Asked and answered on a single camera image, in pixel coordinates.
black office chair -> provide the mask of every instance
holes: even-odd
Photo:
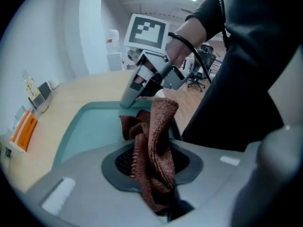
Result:
[[[211,68],[214,60],[216,59],[216,56],[214,54],[212,54],[213,50],[214,50],[213,47],[208,46],[208,45],[202,45],[201,49],[197,50],[206,67],[208,74],[210,72],[210,68]],[[199,61],[195,57],[195,64],[194,64],[192,70],[199,71],[200,66],[201,65],[200,65]],[[194,76],[191,77],[190,79],[188,79],[188,81],[190,81],[191,83],[189,83],[187,87],[192,87],[193,85],[197,85],[200,88],[200,92],[202,92],[203,89],[201,88],[201,86],[203,86],[203,88],[205,88],[205,85],[203,83],[199,82],[199,80],[204,80],[204,79],[206,79],[206,74],[204,71],[203,71],[203,73],[201,73],[201,72],[194,73]]]

black jacket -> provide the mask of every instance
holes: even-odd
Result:
[[[223,0],[223,5],[230,47],[183,138],[244,150],[283,126],[267,91],[301,41],[302,6],[300,0]],[[202,23],[207,39],[224,24],[219,0],[205,0],[191,17]]]

person's hand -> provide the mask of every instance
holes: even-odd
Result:
[[[182,44],[180,43],[182,42],[173,39],[166,45],[166,52],[169,56],[171,64],[177,66],[178,68],[181,67],[186,58],[185,54],[180,53],[180,48],[182,46]],[[146,62],[144,65],[150,70],[153,69],[153,66],[149,61]],[[138,84],[141,84],[144,82],[144,79],[142,77],[137,76],[134,81]]]

brown towel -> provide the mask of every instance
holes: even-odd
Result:
[[[175,166],[169,148],[169,126],[178,104],[156,98],[151,112],[120,116],[125,140],[135,139],[131,177],[142,187],[142,197],[158,215],[167,215],[172,199]]]

